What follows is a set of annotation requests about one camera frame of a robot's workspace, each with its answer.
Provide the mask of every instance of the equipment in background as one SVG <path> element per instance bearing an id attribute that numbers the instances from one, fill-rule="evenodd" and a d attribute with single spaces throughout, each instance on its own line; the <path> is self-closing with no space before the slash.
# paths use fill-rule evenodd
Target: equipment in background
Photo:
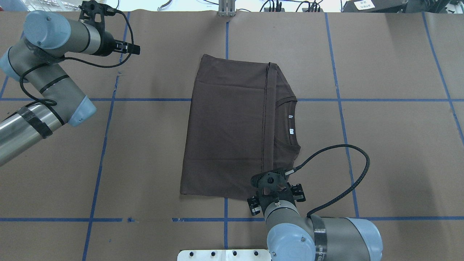
<path id="1" fill-rule="evenodd" d="M 58 63 L 76 60 L 113 68 L 126 62 L 131 54 L 140 54 L 140 46 L 134 45 L 132 28 L 123 12 L 95 0 L 83 1 L 79 8 L 82 10 L 80 21 L 68 20 L 58 13 L 30 12 L 24 23 L 25 37 L 0 58 L 0 68 L 9 78 L 19 81 L 22 91 L 33 100 L 0 123 L 0 166 L 49 137 L 62 125 L 77 126 L 96 112 L 90 99 Z M 116 13 L 124 16 L 131 43 L 114 40 L 105 31 L 104 17 Z M 119 52 L 128 56 L 117 65 L 96 65 L 65 57 L 67 52 L 97 56 Z M 27 82 L 45 98 L 30 94 L 24 87 Z"/>
<path id="2" fill-rule="evenodd" d="M 295 201 L 303 202 L 306 197 L 301 184 L 290 185 L 287 182 L 288 176 L 319 153 L 339 147 L 353 148 L 366 157 L 362 174 L 349 189 L 302 218 Z M 258 191 L 247 201 L 252 215 L 260 212 L 264 214 L 268 230 L 267 246 L 272 261 L 380 261 L 382 238 L 372 222 L 314 214 L 354 190 L 364 178 L 369 165 L 369 156 L 363 150 L 353 145 L 340 144 L 316 152 L 291 170 L 276 169 L 253 176 L 251 185 L 258 188 Z"/>
<path id="3" fill-rule="evenodd" d="M 344 13 L 446 13 L 450 0 L 353 0 L 345 2 Z"/>

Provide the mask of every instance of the black cable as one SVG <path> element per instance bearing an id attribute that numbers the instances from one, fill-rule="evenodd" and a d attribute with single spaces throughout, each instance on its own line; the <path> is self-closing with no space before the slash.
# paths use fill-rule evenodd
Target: black cable
<path id="1" fill-rule="evenodd" d="M 327 151 L 327 150 L 331 150 L 331 149 L 335 149 L 335 148 L 340 148 L 340 147 L 347 147 L 347 148 L 352 148 L 352 149 L 355 149 L 357 151 L 359 151 L 362 155 L 364 155 L 364 157 L 366 158 L 366 166 L 364 167 L 364 170 L 362 171 L 361 175 L 359 176 L 359 178 L 353 183 L 353 185 L 351 185 L 347 190 L 345 190 L 343 193 L 341 193 L 340 195 L 338 195 L 336 198 L 332 199 L 331 201 L 309 211 L 306 216 L 309 218 L 312 214 L 314 214 L 315 212 L 321 210 L 321 209 L 324 209 L 330 205 L 332 205 L 333 203 L 341 200 L 343 197 L 345 197 L 346 195 L 348 195 L 351 191 L 353 191 L 358 185 L 359 183 L 361 183 L 362 179 L 364 178 L 364 176 L 366 175 L 367 171 L 369 170 L 369 166 L 370 166 L 370 159 L 369 159 L 369 155 L 363 151 L 362 149 L 356 147 L 356 146 L 353 146 L 353 145 L 350 145 L 350 144 L 339 144 L 339 145 L 334 145 L 334 146 L 330 146 L 330 147 L 327 147 L 327 148 L 324 148 L 322 150 L 319 150 L 318 152 L 314 153 L 313 155 L 311 155 L 307 160 L 305 160 L 301 165 L 293 168 L 293 170 L 295 172 L 297 172 L 299 169 L 301 169 L 306 163 L 308 163 L 311 159 L 313 159 L 314 157 L 316 157 L 318 154 L 324 152 L 324 151 Z"/>
<path id="2" fill-rule="evenodd" d="M 160 11 L 161 9 L 167 7 L 170 3 L 172 3 L 172 1 L 173 1 L 173 0 L 169 0 L 166 4 L 163 4 L 162 6 L 160 6 L 160 7 L 158 8 L 158 11 Z"/>
<path id="3" fill-rule="evenodd" d="M 43 105 L 45 105 L 45 106 L 55 106 L 55 105 L 57 104 L 56 101 L 50 100 L 50 99 L 39 99 L 39 98 L 35 97 L 34 95 L 30 94 L 30 93 L 26 90 L 26 88 L 24 87 L 24 77 L 25 77 L 27 74 L 29 74 L 30 72 L 34 71 L 35 69 L 38 69 L 38 68 L 40 68 L 40 67 L 44 67 L 44 66 L 46 66 L 46 65 L 48 65 L 48 64 L 39 64 L 39 65 L 34 66 L 34 67 L 32 67 L 31 69 L 25 71 L 25 72 L 21 75 L 21 77 L 19 78 L 19 86 L 21 87 L 21 90 L 22 90 L 29 98 L 33 99 L 36 103 L 41 103 L 41 104 L 43 104 Z"/>
<path id="4" fill-rule="evenodd" d="M 316 7 L 316 1 L 312 2 L 311 6 L 308 7 L 306 12 L 312 12 L 315 7 Z"/>
<path id="5" fill-rule="evenodd" d="M 127 27 L 129 28 L 131 44 L 134 44 L 134 34 L 132 32 L 132 28 L 130 27 L 129 20 L 127 19 L 126 14 L 124 12 L 119 11 L 119 10 L 115 10 L 115 12 L 120 13 L 120 14 L 122 14 L 124 16 L 124 19 L 126 20 Z M 85 64 L 88 64 L 88 65 L 91 65 L 91 66 L 99 67 L 99 68 L 114 68 L 114 67 L 118 67 L 118 66 L 122 65 L 123 63 L 125 63 L 129 59 L 129 57 L 131 55 L 132 54 L 129 53 L 129 55 L 122 62 L 120 62 L 117 65 L 97 65 L 97 64 L 94 64 L 94 63 L 91 63 L 91 62 L 88 62 L 88 61 L 84 61 L 84 60 L 75 58 L 75 57 L 64 57 L 63 60 L 74 60 L 74 61 L 78 61 L 78 62 L 85 63 Z"/>
<path id="6" fill-rule="evenodd" d="M 298 7 L 296 8 L 296 11 L 295 12 L 298 12 L 298 9 L 300 9 L 300 6 L 304 3 L 308 3 L 308 10 L 309 10 L 309 7 L 311 6 L 311 3 L 309 1 L 302 1 L 300 2 L 300 4 L 298 5 Z"/>
<path id="7" fill-rule="evenodd" d="M 217 6 L 219 5 L 219 4 L 216 4 L 216 3 L 213 3 L 213 2 L 207 1 L 207 0 L 203 0 L 203 1 L 208 2 L 208 3 L 210 3 L 210 4 L 213 4 L 213 5 L 217 5 Z"/>
<path id="8" fill-rule="evenodd" d="M 266 2 L 264 2 L 263 6 L 261 7 L 261 9 L 259 10 L 260 12 L 263 10 L 264 6 L 269 2 L 269 11 L 271 11 L 271 1 L 274 2 L 274 0 L 267 0 Z"/>

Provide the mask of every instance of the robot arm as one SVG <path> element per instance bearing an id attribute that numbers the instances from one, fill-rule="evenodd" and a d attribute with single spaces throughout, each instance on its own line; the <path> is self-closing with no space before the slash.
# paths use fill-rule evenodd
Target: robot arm
<path id="1" fill-rule="evenodd" d="M 19 81 L 21 87 L 23 82 L 30 82 L 45 98 L 38 99 L 25 92 L 34 102 L 0 124 L 0 166 L 62 125 L 77 126 L 96 112 L 89 98 L 58 65 L 68 59 L 64 58 L 65 53 L 140 54 L 139 46 L 114 40 L 104 29 L 104 16 L 120 11 L 94 0 L 84 1 L 81 9 L 81 21 L 45 11 L 29 13 L 24 23 L 25 37 L 0 59 L 0 67 L 10 78 Z M 101 22 L 95 21 L 98 15 Z"/>
<path id="2" fill-rule="evenodd" d="M 272 261 L 380 261 L 382 239 L 376 226 L 364 219 L 319 217 L 310 211 L 301 217 L 295 201 L 306 200 L 301 184 L 295 186 L 287 182 L 288 175 L 294 173 L 315 155 L 330 148 L 350 147 L 341 144 L 325 148 L 311 156 L 305 163 L 292 169 L 267 171 L 251 178 L 251 185 L 258 189 L 256 195 L 248 199 L 252 215 L 261 211 L 268 230 L 267 246 Z M 332 200 L 334 203 L 354 189 L 361 182 L 369 167 L 355 184 Z"/>

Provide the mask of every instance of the white tag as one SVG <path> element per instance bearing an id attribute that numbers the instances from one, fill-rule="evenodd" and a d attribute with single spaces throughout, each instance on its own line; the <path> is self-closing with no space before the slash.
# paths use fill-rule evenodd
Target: white tag
<path id="1" fill-rule="evenodd" d="M 375 8 L 371 0 L 357 1 L 357 2 L 354 2 L 354 5 L 356 6 L 358 10 L 366 10 L 366 9 Z"/>

